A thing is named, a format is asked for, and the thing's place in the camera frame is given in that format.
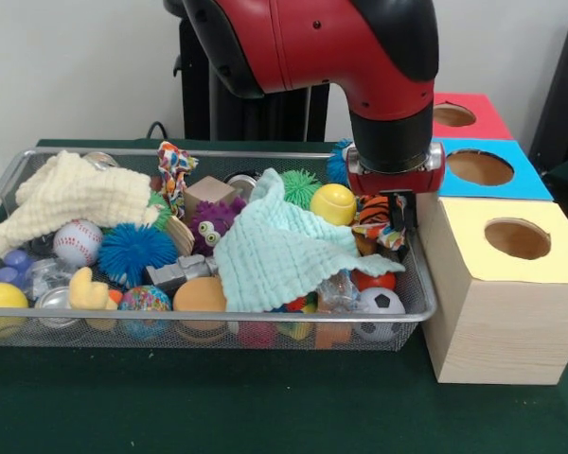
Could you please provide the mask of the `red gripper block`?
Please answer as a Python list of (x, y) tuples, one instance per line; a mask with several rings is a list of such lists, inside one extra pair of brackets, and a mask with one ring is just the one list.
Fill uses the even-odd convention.
[(402, 232), (406, 227), (417, 227), (417, 195), (437, 192), (445, 175), (446, 154), (442, 143), (432, 142), (427, 159), (410, 171), (384, 174), (368, 170), (360, 163), (355, 144), (345, 148), (346, 174), (350, 190), (355, 195), (376, 195), (405, 192), (405, 205), (399, 195), (388, 195), (389, 219), (392, 229)]

